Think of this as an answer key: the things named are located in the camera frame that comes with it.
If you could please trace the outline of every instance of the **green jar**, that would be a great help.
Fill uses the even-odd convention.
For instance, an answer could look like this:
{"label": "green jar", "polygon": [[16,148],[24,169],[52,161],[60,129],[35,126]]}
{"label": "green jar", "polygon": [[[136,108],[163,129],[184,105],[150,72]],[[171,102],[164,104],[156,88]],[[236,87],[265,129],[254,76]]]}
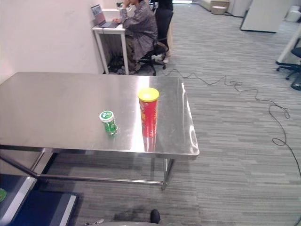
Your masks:
{"label": "green jar", "polygon": [[108,134],[113,135],[114,133],[116,133],[117,125],[115,123],[113,112],[103,111],[100,113],[99,118],[103,122],[104,129]]}

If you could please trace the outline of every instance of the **stainless steel table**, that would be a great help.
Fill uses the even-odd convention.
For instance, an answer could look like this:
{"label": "stainless steel table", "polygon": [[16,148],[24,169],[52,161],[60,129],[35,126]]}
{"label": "stainless steel table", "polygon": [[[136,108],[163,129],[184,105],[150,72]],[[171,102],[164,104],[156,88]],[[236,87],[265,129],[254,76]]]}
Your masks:
{"label": "stainless steel table", "polygon": [[[155,138],[143,138],[137,92],[160,92]],[[115,114],[109,136],[100,112]],[[162,185],[176,159],[194,160],[198,142],[183,82],[178,78],[80,73],[17,73],[0,85],[0,145],[22,151],[124,153],[164,159],[164,181],[37,174],[3,153],[0,158],[36,179],[119,181]]]}

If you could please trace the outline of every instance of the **electric cord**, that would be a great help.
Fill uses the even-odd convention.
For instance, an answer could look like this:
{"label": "electric cord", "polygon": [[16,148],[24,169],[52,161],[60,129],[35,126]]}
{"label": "electric cord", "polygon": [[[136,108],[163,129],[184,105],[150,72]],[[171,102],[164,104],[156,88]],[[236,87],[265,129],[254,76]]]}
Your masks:
{"label": "electric cord", "polygon": [[[200,78],[199,76],[197,76],[197,74],[195,74],[194,72],[192,72],[191,74],[189,74],[188,76],[183,76],[177,69],[172,69],[169,73],[165,74],[161,71],[161,73],[165,76],[169,76],[171,73],[173,72],[177,72],[178,75],[180,75],[183,79],[188,79],[190,78],[191,76],[195,76],[197,79],[201,80],[202,82],[204,82],[206,85],[208,86],[212,86],[216,83],[219,83],[220,81],[224,80],[224,85],[226,86],[233,86],[233,88],[237,91],[237,92],[249,92],[249,91],[255,91],[255,95],[254,95],[254,98],[255,100],[257,101],[262,101],[262,102],[268,102],[270,103],[269,105],[269,108],[268,108],[268,112],[270,114],[270,116],[277,122],[277,124],[280,126],[282,132],[283,132],[283,135],[284,135],[284,139],[280,139],[280,138],[277,138],[277,137],[274,137],[272,138],[272,142],[277,145],[277,146],[286,146],[290,152],[292,153],[293,155],[293,158],[297,164],[297,168],[298,168],[298,171],[299,171],[299,175],[300,175],[300,179],[301,179],[301,170],[300,170],[300,165],[299,165],[299,162],[295,156],[295,153],[293,152],[292,148],[288,145],[287,143],[287,135],[286,135],[286,131],[284,129],[284,127],[282,126],[281,122],[273,115],[272,113],[272,107],[277,107],[277,108],[280,108],[283,113],[284,113],[284,117],[286,119],[289,119],[290,118],[290,114],[288,112],[288,109],[285,108],[285,107],[282,107],[280,105],[278,105],[276,102],[272,101],[272,100],[269,100],[269,99],[260,99],[258,98],[258,93],[259,93],[259,90],[256,89],[256,88],[252,88],[252,89],[239,89],[239,87],[241,87],[243,85],[243,83],[241,81],[229,81],[227,83],[227,76],[223,76],[221,77],[220,79],[218,79],[217,81],[214,81],[214,82],[207,82],[205,81],[204,79]],[[298,221],[294,224],[294,226],[297,226],[299,223],[301,222],[301,216],[299,217]]]}

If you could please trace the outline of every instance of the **laptop screen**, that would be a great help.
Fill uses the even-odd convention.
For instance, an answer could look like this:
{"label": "laptop screen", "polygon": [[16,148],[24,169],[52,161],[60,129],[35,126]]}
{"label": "laptop screen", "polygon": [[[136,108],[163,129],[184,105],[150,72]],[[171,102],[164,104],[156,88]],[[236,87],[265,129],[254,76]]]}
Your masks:
{"label": "laptop screen", "polygon": [[105,22],[104,14],[100,5],[96,5],[91,7],[93,15],[95,16],[95,20],[97,24],[101,24]]}

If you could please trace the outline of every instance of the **yellow lid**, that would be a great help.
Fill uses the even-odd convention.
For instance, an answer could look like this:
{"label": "yellow lid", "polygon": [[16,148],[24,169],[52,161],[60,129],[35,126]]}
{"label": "yellow lid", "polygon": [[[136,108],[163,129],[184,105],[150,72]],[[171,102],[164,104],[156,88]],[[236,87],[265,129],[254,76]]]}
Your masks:
{"label": "yellow lid", "polygon": [[138,97],[144,102],[152,102],[158,99],[159,91],[151,87],[144,88],[138,91]]}

